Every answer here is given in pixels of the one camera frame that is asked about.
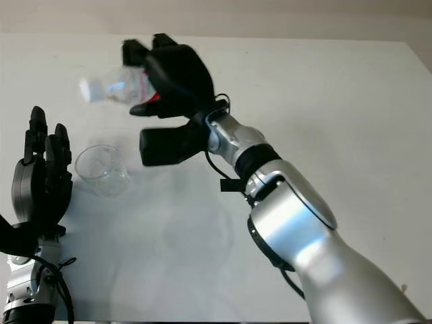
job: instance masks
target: white table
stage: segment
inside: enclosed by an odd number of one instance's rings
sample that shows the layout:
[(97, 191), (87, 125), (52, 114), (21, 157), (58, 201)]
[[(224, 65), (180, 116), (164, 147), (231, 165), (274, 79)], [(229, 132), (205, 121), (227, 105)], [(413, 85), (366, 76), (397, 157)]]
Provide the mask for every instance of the white table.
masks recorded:
[[(73, 157), (111, 144), (132, 178), (126, 194), (106, 200), (72, 171), (61, 242), (63, 257), (78, 257), (64, 270), (78, 320), (307, 321), (305, 303), (250, 239), (242, 197), (218, 191), (203, 155), (141, 166), (140, 129), (184, 120), (83, 103), (79, 77), (119, 65), (124, 38), (1, 35), (2, 214), (16, 221), (12, 173), (32, 106), (40, 105), (50, 131), (67, 126)], [(432, 317), (432, 75), (416, 55), (404, 43), (176, 39), (198, 51), (216, 91), (231, 96), (233, 115), (260, 129), (322, 194), (346, 241), (406, 284)]]

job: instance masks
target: plastic bottle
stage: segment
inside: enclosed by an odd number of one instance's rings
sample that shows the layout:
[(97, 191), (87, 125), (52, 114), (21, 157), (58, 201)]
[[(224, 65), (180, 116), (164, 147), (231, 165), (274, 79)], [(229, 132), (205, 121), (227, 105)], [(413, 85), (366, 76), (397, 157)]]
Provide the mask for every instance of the plastic bottle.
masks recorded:
[(141, 67), (122, 66), (102, 77), (84, 78), (80, 89), (87, 103), (108, 99), (131, 107), (159, 99)]

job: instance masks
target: clear glass cup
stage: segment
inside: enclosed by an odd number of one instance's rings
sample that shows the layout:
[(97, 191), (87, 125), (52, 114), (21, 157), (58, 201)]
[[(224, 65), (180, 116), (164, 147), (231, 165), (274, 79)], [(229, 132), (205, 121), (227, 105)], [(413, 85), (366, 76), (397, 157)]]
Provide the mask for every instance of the clear glass cup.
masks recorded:
[(130, 181), (118, 151), (109, 145), (95, 145), (82, 151), (75, 161), (75, 171), (94, 193), (106, 198), (122, 194)]

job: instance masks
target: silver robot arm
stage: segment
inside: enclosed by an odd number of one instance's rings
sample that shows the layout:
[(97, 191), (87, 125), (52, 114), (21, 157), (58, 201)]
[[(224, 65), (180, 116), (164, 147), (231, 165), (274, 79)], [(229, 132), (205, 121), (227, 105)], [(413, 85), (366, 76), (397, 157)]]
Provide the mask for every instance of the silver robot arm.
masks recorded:
[(209, 150), (244, 181), (248, 228), (273, 264), (297, 272), (314, 324), (407, 324), (426, 319), (396, 284), (339, 236), (327, 203), (264, 136), (231, 115), (207, 120)]

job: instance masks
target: white bottle cap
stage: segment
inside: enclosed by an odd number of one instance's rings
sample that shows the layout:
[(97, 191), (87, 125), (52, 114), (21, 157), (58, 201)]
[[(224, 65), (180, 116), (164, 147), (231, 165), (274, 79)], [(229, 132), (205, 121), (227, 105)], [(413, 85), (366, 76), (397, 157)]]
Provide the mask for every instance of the white bottle cap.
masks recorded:
[(106, 94), (99, 79), (81, 79), (81, 95), (87, 103), (95, 103), (105, 99)]

